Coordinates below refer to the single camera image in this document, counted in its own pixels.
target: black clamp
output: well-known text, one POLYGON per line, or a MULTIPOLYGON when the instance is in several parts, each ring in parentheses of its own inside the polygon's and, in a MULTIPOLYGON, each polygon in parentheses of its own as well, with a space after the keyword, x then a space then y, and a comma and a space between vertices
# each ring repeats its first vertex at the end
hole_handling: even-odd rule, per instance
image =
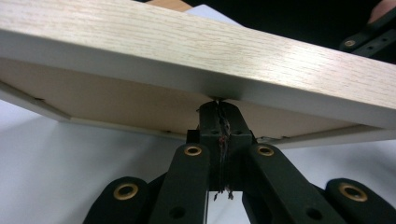
POLYGON ((346 38, 339 49, 344 52, 396 63, 396 8, 359 33, 346 38))
POLYGON ((113 181, 84 223, 206 223, 210 190, 230 199, 243 191, 251 223, 396 223, 396 210, 361 183, 310 184, 278 148, 256 142, 235 105, 210 102, 199 113, 167 174, 113 181))

